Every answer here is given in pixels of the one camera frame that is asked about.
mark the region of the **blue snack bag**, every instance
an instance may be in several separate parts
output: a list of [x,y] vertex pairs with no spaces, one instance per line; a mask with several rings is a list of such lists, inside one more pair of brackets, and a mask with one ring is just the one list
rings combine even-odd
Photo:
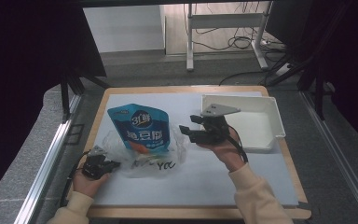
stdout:
[[168,152],[169,118],[165,111],[149,106],[129,104],[107,110],[124,145],[141,154]]

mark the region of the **person's left hand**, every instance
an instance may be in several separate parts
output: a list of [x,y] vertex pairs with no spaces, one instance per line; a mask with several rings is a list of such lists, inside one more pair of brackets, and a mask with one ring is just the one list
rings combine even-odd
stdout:
[[100,186],[106,182],[109,178],[109,174],[101,176],[100,179],[94,180],[90,179],[82,174],[82,170],[78,169],[74,175],[74,191],[85,194],[91,198],[95,196],[98,192]]

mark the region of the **beige sleeve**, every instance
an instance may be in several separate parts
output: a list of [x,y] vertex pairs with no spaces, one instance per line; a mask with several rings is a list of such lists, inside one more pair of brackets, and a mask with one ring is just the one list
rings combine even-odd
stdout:
[[266,179],[255,175],[248,163],[229,173],[237,192],[234,199],[246,224],[293,223],[275,198]]
[[58,209],[48,224],[87,224],[89,219],[86,214],[93,202],[91,197],[73,191],[68,205]]

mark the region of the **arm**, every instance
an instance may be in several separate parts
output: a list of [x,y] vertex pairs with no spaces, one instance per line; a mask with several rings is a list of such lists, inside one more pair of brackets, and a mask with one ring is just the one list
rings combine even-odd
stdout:
[[[236,140],[239,137],[230,129],[230,135]],[[238,150],[228,141],[216,145],[199,145],[210,149],[229,170],[236,193],[235,203],[245,223],[293,223],[287,216],[266,179],[257,176],[249,164],[244,162]]]
[[68,205],[58,209],[54,218],[48,224],[89,223],[86,214],[94,202],[92,198],[108,177],[109,174],[105,174],[98,180],[91,180],[83,176],[81,170],[77,170],[74,177],[74,191]]

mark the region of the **gray floor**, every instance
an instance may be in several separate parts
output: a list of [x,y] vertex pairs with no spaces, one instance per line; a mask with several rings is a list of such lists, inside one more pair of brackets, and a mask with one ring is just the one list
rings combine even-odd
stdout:
[[[164,57],[160,52],[127,55],[103,54],[108,77],[101,80],[115,87],[217,85],[223,78],[241,73],[257,72],[226,80],[223,85],[257,85],[264,74],[252,52],[241,54],[208,54],[196,56],[195,71],[186,71],[185,57]],[[32,223],[45,223],[51,218],[62,194],[66,176],[81,154],[103,96],[103,89],[82,79],[86,91],[73,126],[83,128],[81,135],[68,137],[50,179],[35,210]],[[296,223],[358,223],[358,202],[331,156],[299,92],[298,76],[276,87],[268,88],[280,108],[282,122],[301,183],[312,211],[310,220]],[[324,115],[332,134],[358,175],[358,134],[324,97]],[[61,90],[46,92],[44,107],[21,152],[0,182],[0,223],[13,223],[27,196],[34,177],[62,118]],[[92,219],[91,223],[173,223],[172,220],[109,220]],[[223,223],[188,220],[186,223]]]

